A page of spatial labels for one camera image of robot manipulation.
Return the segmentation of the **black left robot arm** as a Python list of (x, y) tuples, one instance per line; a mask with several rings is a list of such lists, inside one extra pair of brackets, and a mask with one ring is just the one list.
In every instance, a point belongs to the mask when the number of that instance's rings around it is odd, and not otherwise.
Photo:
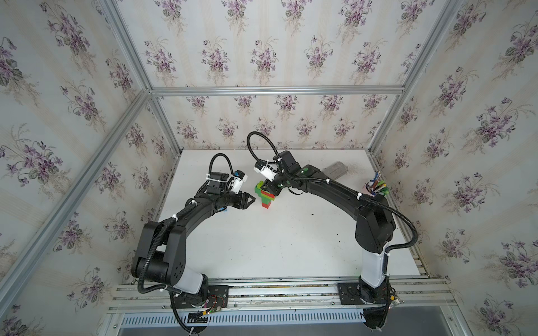
[(203, 221), (228, 207), (248, 209), (255, 197), (241, 191), (246, 180), (240, 170), (208, 173), (204, 185), (181, 211), (144, 225), (131, 266), (139, 293), (166, 291), (196, 306), (208, 300), (207, 276), (186, 265), (187, 238)]

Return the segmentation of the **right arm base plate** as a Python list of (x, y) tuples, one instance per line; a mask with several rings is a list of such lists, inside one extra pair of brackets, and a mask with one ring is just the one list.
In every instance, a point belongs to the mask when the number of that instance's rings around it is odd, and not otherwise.
[(337, 289), (341, 305), (386, 305), (396, 299), (388, 278), (375, 288), (359, 279), (357, 283), (339, 283)]

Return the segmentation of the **red long lego brick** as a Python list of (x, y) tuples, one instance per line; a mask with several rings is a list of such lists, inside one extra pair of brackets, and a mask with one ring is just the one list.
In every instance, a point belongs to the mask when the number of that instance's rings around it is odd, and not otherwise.
[(275, 199), (275, 196), (271, 193), (266, 193), (265, 191), (261, 191), (261, 196), (263, 197), (263, 199), (265, 200), (268, 200), (268, 201), (273, 201)]

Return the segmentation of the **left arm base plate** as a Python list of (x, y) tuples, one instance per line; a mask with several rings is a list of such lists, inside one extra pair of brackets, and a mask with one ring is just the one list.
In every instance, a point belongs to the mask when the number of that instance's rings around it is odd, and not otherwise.
[(202, 286), (197, 294), (174, 294), (177, 309), (198, 309), (220, 311), (227, 307), (230, 287), (227, 285)]

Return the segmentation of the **green long lego brick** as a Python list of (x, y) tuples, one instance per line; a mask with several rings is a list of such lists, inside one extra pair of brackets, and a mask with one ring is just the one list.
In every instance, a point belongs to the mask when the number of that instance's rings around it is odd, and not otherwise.
[(254, 189), (254, 191), (261, 199), (263, 199), (264, 195), (262, 193), (262, 190), (258, 186)]

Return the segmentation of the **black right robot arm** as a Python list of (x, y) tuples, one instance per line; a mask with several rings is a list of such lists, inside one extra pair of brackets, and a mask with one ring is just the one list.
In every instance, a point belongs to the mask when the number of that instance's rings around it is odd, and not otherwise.
[[(354, 238), (364, 250), (358, 284), (361, 301), (374, 304), (390, 298), (389, 254), (416, 245), (418, 231), (412, 221), (390, 207), (384, 196), (353, 190), (312, 165), (302, 167), (289, 151), (281, 152), (272, 161), (258, 159), (254, 170), (266, 178), (264, 188), (275, 196), (284, 188), (295, 188), (326, 200), (354, 219)], [(412, 233), (408, 242), (390, 243), (396, 229), (396, 217)]]

